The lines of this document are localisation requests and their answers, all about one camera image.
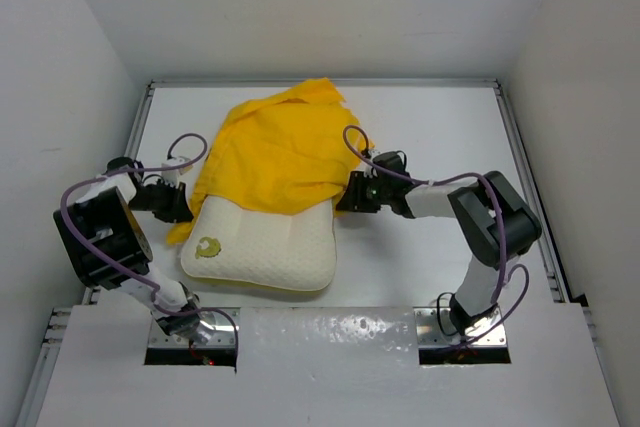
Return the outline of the cream quilted pillow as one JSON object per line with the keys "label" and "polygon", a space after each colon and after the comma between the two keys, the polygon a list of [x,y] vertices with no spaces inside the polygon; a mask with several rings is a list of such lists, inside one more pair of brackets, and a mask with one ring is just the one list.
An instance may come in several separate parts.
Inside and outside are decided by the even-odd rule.
{"label": "cream quilted pillow", "polygon": [[320,291],[336,272],[333,220],[331,201],[284,215],[210,196],[182,246],[181,267],[197,279]]}

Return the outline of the yellow pillowcase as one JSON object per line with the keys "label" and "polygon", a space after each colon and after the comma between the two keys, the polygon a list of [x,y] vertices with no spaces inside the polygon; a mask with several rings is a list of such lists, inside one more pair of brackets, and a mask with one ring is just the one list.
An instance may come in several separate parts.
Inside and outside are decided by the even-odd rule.
{"label": "yellow pillowcase", "polygon": [[263,213],[295,215],[336,201],[360,160],[362,136],[343,132],[358,118],[327,78],[246,101],[229,111],[195,182],[189,207],[211,196]]}

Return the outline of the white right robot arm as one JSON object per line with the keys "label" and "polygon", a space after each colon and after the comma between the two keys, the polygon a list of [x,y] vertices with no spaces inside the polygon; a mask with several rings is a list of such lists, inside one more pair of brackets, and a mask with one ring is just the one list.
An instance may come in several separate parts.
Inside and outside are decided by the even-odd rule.
{"label": "white right robot arm", "polygon": [[402,151],[366,160],[368,169],[350,174],[338,201],[339,212],[373,214],[388,206],[407,218],[457,221],[471,251],[462,284],[451,295],[449,319],[454,332],[466,333],[496,308],[507,276],[507,264],[524,255],[541,237],[541,223],[499,171],[450,182],[419,182],[409,176]]}

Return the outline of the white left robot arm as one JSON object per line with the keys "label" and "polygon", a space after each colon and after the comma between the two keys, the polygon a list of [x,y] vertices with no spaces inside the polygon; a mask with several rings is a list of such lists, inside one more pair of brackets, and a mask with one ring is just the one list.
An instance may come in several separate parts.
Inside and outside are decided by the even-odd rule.
{"label": "white left robot arm", "polygon": [[129,157],[111,160],[74,203],[53,218],[78,279],[89,288],[126,293],[149,309],[162,332],[191,343],[203,338],[196,296],[153,263],[152,248],[134,213],[165,223],[189,222],[181,170],[171,158],[147,183],[144,166]]}

